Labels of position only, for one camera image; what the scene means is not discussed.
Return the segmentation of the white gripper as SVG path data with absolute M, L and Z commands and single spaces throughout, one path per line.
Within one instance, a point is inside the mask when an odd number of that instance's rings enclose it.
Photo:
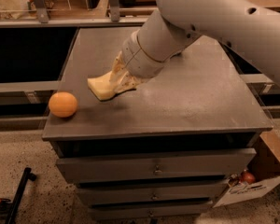
M 115 94 L 134 90 L 146 83 L 146 78 L 157 76 L 170 57 L 161 34 L 149 30 L 137 30 L 127 38 L 118 56 L 115 58 L 110 75 L 110 82 L 115 84 Z

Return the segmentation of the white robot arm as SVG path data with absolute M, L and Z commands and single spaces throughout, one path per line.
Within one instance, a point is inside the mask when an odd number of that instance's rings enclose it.
M 200 36 L 231 48 L 280 87 L 280 13 L 246 0 L 156 0 L 157 9 L 124 42 L 110 77 L 115 93 L 131 90 Z

